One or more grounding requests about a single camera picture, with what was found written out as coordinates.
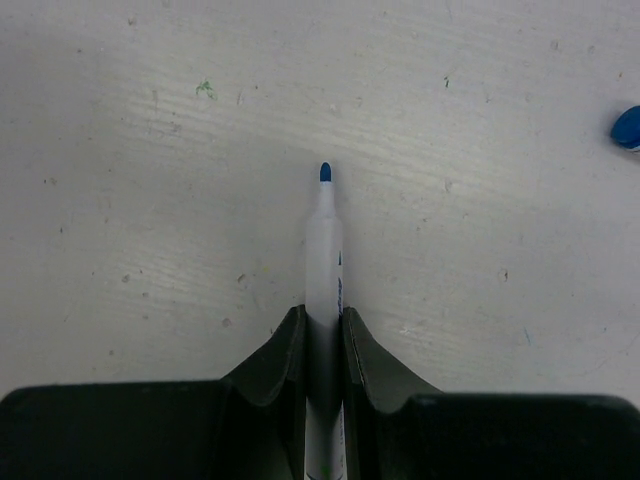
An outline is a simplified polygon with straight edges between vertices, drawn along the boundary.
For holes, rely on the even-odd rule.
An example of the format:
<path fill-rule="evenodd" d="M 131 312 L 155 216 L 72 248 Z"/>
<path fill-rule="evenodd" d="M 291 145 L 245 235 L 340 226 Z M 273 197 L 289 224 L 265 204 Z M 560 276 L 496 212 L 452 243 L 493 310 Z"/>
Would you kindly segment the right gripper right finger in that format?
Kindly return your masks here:
<path fill-rule="evenodd" d="M 439 395 L 385 349 L 359 312 L 341 319 L 346 460 L 350 479 L 424 479 L 414 396 Z"/>

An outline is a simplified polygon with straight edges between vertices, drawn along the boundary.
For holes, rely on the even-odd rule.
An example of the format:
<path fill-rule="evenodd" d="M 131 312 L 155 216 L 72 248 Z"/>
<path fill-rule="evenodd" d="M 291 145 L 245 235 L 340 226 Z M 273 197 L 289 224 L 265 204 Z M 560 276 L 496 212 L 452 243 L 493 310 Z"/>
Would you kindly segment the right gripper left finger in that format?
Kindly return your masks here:
<path fill-rule="evenodd" d="M 219 434 L 223 479 L 301 479 L 306 420 L 306 330 L 302 305 L 224 377 L 230 386 Z"/>

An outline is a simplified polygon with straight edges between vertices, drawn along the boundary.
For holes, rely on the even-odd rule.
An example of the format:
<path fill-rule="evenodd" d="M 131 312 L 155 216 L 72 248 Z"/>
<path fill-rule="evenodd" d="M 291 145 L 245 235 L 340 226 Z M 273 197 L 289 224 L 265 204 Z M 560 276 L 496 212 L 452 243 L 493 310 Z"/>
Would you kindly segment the light blue capped marker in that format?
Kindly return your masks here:
<path fill-rule="evenodd" d="M 342 395 L 339 386 L 343 306 L 343 232 L 335 206 L 332 169 L 319 169 L 317 202 L 306 226 L 308 479 L 345 477 Z"/>

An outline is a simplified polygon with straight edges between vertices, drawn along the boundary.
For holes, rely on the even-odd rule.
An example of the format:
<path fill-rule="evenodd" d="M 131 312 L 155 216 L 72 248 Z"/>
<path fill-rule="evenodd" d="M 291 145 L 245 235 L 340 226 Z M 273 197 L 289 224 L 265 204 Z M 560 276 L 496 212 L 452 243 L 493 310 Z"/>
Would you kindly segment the light blue pen cap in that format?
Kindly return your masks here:
<path fill-rule="evenodd" d="M 624 111 L 614 122 L 611 140 L 620 148 L 638 153 L 640 149 L 640 106 Z"/>

